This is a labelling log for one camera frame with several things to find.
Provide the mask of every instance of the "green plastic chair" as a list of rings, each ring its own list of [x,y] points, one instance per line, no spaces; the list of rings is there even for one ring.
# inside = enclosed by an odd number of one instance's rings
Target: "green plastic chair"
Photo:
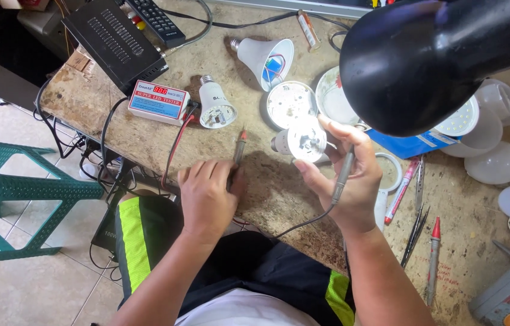
[[[61,200],[32,239],[22,249],[14,249],[0,235],[0,260],[54,255],[61,247],[41,248],[54,229],[79,200],[99,199],[103,189],[96,182],[78,181],[48,162],[42,154],[52,149],[0,143],[0,168],[13,154],[25,154],[59,179],[0,174],[0,202],[10,200]]]

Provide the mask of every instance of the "black lamp shade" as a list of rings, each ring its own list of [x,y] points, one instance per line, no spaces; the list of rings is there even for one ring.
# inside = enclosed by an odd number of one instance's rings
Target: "black lamp shade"
[[[345,96],[375,130],[432,129],[510,68],[510,0],[403,0],[352,26],[341,49]]]

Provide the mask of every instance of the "shorts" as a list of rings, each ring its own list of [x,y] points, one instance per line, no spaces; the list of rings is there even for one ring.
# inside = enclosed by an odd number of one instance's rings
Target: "shorts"
[[[182,210],[165,197],[141,196],[119,205],[116,253],[124,290],[122,303],[169,250],[183,224]],[[219,240],[189,287],[179,316],[234,288],[283,300],[320,325],[354,323],[355,306],[346,276],[254,231]]]

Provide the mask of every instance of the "red probe tip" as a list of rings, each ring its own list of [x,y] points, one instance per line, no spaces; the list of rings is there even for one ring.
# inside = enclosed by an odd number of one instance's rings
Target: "red probe tip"
[[[432,231],[432,237],[440,239],[440,237],[439,237],[439,216],[436,216],[436,225],[434,225],[434,230]]]

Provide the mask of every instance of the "wooden workbench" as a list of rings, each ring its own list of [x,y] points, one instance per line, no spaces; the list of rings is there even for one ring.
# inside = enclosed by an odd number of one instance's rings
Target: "wooden workbench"
[[[277,15],[276,11],[210,4],[215,21],[244,24]],[[201,7],[193,1],[164,2],[164,8],[204,18]],[[204,24],[172,18],[188,37],[196,35]],[[185,89],[199,100],[199,77],[210,74],[219,83],[227,98],[239,111],[237,120],[222,129],[206,130],[191,126],[185,131],[172,162],[169,176],[176,179],[181,167],[192,165],[197,159],[233,156],[239,130],[249,123],[248,144],[244,166],[249,179],[247,194],[238,214],[245,220],[271,234],[277,234],[322,212],[315,194],[302,181],[291,157],[273,152],[269,141],[276,132],[261,119],[259,108],[266,94],[257,84],[253,73],[237,59],[229,46],[233,37],[277,40],[289,38],[295,44],[294,62],[287,80],[296,80],[315,88],[323,72],[338,65],[339,55],[331,49],[327,39],[340,28],[312,18],[322,48],[314,54],[295,18],[287,18],[262,26],[229,30],[213,27],[201,41],[167,57],[170,70],[156,83]],[[145,34],[153,42],[157,39]],[[83,55],[75,53],[70,64],[56,74],[42,96],[47,112],[68,122],[92,137],[100,137],[109,109],[124,95],[105,73]],[[495,78],[510,85],[510,71]],[[130,114],[122,104],[109,126],[106,145],[114,151],[162,172],[168,151],[178,127]],[[505,127],[504,140],[510,142],[510,126]],[[374,144],[376,152],[387,152]],[[402,162],[403,168],[408,165]],[[332,176],[331,167],[322,171]],[[432,313],[439,325],[476,325],[468,312],[468,301],[490,286],[510,266],[510,259],[491,243],[498,239],[510,246],[507,218],[498,209],[497,196],[501,186],[481,184],[470,178],[463,160],[441,152],[426,155],[424,200],[431,205],[427,227],[408,263],[406,273],[418,291],[424,294],[428,269],[427,258],[431,227],[436,215],[442,218],[442,247],[440,250],[439,281]],[[400,205],[393,223],[384,234],[396,256],[401,257],[415,219],[414,188],[411,186]],[[341,235],[329,218],[289,233],[282,239],[326,266],[344,272]]]

